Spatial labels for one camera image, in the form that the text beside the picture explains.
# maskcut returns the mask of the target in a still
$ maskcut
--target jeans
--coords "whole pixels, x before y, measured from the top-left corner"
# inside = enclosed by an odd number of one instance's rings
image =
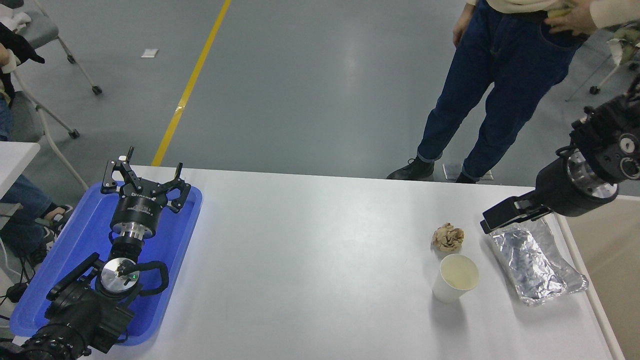
[[[0,141],[10,140],[13,118],[6,102],[0,98]],[[22,204],[9,222],[0,230],[0,238],[16,255],[25,256],[38,248],[44,237],[42,225],[33,221],[42,216],[52,204],[51,198],[37,188],[24,175],[2,196],[0,202]]]
[[[582,42],[549,27],[496,12],[480,0],[431,111],[418,157],[435,161],[490,84],[486,116],[463,173],[479,180],[500,161],[540,99],[567,75]]]

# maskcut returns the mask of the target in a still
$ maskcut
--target white table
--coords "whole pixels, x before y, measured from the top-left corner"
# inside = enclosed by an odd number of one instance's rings
[[[0,142],[0,197],[13,185],[40,150],[31,142]]]
[[[174,172],[134,169],[159,182]],[[529,188],[193,169],[182,175],[204,200],[160,329],[141,345],[92,358],[612,357],[585,293],[527,307],[489,248],[482,211]],[[561,237],[556,218],[547,220]],[[454,304],[431,293],[439,264],[431,235],[446,222],[465,230],[461,253],[481,273],[478,287]]]

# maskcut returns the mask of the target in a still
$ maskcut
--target yellow floor line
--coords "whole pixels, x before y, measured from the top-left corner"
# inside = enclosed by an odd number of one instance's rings
[[[204,61],[207,59],[207,55],[209,54],[209,50],[211,49],[211,45],[213,44],[213,40],[216,38],[216,34],[218,33],[218,29],[220,29],[220,25],[222,24],[222,20],[225,18],[225,14],[227,13],[227,9],[229,8],[229,4],[231,0],[225,0],[225,3],[222,5],[222,9],[218,14],[218,18],[216,22],[213,24],[213,28],[209,33],[209,38],[202,48],[202,52],[200,53],[200,57],[198,58],[198,62],[196,63],[196,67],[193,68],[193,72],[191,73],[191,77],[187,82],[186,88],[184,88],[184,92],[182,93],[182,97],[178,102],[178,106],[173,113],[173,117],[171,118],[171,122],[167,127],[166,132],[164,133],[164,137],[160,142],[160,146],[156,151],[156,155],[154,156],[153,161],[151,162],[151,166],[160,166],[162,163],[162,159],[164,158],[164,154],[166,153],[167,148],[169,147],[169,143],[173,138],[173,134],[175,133],[175,129],[178,127],[178,123],[180,122],[180,118],[182,117],[182,113],[184,112],[184,108],[187,106],[187,102],[189,101],[189,97],[191,96],[191,91],[193,91],[193,87],[198,80],[198,76],[200,75],[200,71],[202,70],[202,65],[204,65]]]

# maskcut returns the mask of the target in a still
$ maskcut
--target robotic arm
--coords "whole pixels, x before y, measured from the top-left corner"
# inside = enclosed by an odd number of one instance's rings
[[[178,164],[173,180],[159,184],[138,177],[127,156],[107,164],[102,193],[118,192],[120,200],[111,219],[111,229],[118,237],[107,261],[93,253],[64,276],[47,295],[51,305],[45,312],[49,323],[21,347],[0,343],[0,360],[67,360],[91,354],[89,347],[107,353],[118,342],[126,340],[127,326],[134,313],[129,305],[136,297],[161,293],[169,285],[166,265],[161,261],[138,263],[145,240],[156,234],[163,208],[178,213],[182,209],[190,185],[180,179]],[[113,173],[119,172],[124,184],[119,191]],[[178,196],[168,200],[174,191]],[[159,270],[161,285],[143,289],[140,273]]]
[[[584,110],[572,124],[571,144],[538,173],[536,189],[483,213],[486,234],[551,212],[577,217],[613,201],[618,183],[640,179],[640,75],[627,93]]]

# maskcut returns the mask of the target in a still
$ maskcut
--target sneaker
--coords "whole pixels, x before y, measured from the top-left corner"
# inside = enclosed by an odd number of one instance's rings
[[[44,236],[42,237],[40,245],[38,245],[38,247],[34,251],[27,255],[27,261],[29,262],[31,267],[34,267],[44,261],[47,253],[58,239],[58,235],[56,235],[53,230],[49,229],[48,227],[43,227],[43,229]]]
[[[387,179],[425,181],[433,174],[434,161],[426,163],[416,157],[415,159],[409,159],[407,163],[409,165],[392,172],[387,176]]]
[[[71,205],[61,205],[60,207],[63,208],[65,212],[56,214],[53,219],[51,219],[51,225],[49,226],[56,234],[60,234],[60,231],[62,231],[62,228],[67,224],[71,214],[74,212],[74,207]]]
[[[456,179],[456,183],[458,183],[458,184],[475,184],[475,183],[477,183],[477,181],[473,180],[469,176],[466,176],[465,174],[460,173],[460,175],[458,175],[458,178]]]

